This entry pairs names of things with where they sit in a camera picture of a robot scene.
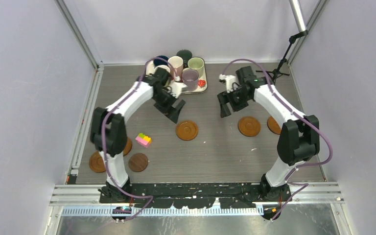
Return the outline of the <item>large brown wooden coaster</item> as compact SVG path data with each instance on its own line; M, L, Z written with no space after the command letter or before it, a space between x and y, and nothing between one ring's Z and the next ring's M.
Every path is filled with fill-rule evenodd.
M176 125L176 135L183 141L191 141L198 135L198 126L191 120L181 121Z

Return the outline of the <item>light green mug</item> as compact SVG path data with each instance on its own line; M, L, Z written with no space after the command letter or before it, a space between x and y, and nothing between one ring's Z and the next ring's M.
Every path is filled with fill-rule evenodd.
M170 67L167 66L167 65L156 66L155 69L154 69L154 73L156 73L157 71L167 71L169 76L171 75Z

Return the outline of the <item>dark brown wooden coaster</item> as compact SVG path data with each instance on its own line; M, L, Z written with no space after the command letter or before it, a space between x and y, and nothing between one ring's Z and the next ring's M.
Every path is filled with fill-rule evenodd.
M136 153L132 155L128 161L128 167L133 172L144 171L149 164L148 157L143 153Z

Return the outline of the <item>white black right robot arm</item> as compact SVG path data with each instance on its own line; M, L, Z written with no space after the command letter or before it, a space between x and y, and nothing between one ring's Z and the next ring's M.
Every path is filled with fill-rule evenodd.
M286 181L292 170L319 153L319 134L315 131L319 127L318 118L294 108L271 84L270 78L257 78L250 66L238 69L235 75L220 74L219 82L226 86L226 90L217 95L222 118L244 109L252 100L260 104L281 128L278 158L262 175L258 193L266 201L289 198Z

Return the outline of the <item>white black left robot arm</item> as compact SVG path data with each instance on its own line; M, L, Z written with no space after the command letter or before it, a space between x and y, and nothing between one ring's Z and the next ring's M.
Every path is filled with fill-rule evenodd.
M161 78L140 76L113 104L94 109L90 141L103 158L107 174L106 187L118 202L124 203L131 196L130 178L123 159L128 141L127 121L141 105L154 100L155 107L176 123L185 101L180 101L176 107L173 104L186 87L182 82L172 81L166 86Z

